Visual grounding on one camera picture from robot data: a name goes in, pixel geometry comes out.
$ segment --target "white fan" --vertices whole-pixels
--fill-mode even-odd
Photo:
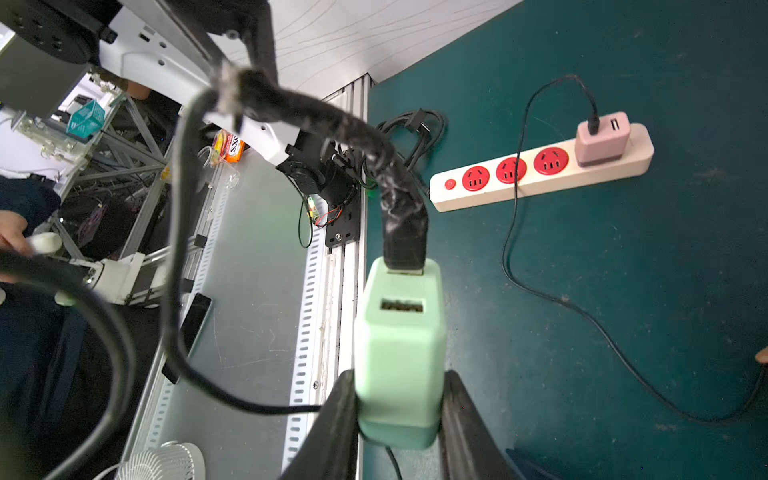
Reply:
[[[101,480],[114,469],[118,470],[115,480],[205,480],[203,453],[191,443],[168,442],[158,449],[133,454],[94,480]]]

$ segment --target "teal box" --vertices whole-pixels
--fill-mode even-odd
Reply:
[[[88,138],[104,126],[105,117],[101,105],[96,103],[96,100],[91,100],[69,118],[67,133]]]
[[[373,263],[355,321],[358,423],[372,442],[425,449],[440,424],[447,328],[440,267],[391,273]]]

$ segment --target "power strip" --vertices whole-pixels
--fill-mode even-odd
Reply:
[[[644,174],[654,156],[648,129],[632,124],[627,148],[615,161],[582,167],[576,161],[575,138],[526,150],[518,165],[518,197],[599,184]],[[429,198],[438,212],[477,207],[515,197],[515,154],[436,174]]]

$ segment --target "teal table surface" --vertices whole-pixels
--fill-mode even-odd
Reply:
[[[641,177],[525,198],[511,255],[525,282],[593,313],[681,408],[723,415],[749,394],[768,345],[768,35],[765,2],[527,0],[376,85],[369,121],[441,111],[424,178],[512,154],[540,85],[577,73],[601,113],[645,124]],[[534,103],[524,149],[573,138],[588,103],[563,84]],[[405,151],[412,139],[399,135]],[[382,252],[370,197],[368,261]],[[768,478],[768,388],[726,426],[663,407],[580,316],[517,290],[499,266],[511,202],[438,213],[446,368],[501,451],[562,478]],[[440,478],[433,446],[396,450],[403,477]],[[395,478],[365,446],[365,478]]]

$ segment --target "pink usb charger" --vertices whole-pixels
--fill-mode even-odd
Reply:
[[[586,121],[576,128],[576,161],[582,167],[618,160],[629,139],[629,117],[623,111],[600,117],[600,127],[590,135]]]

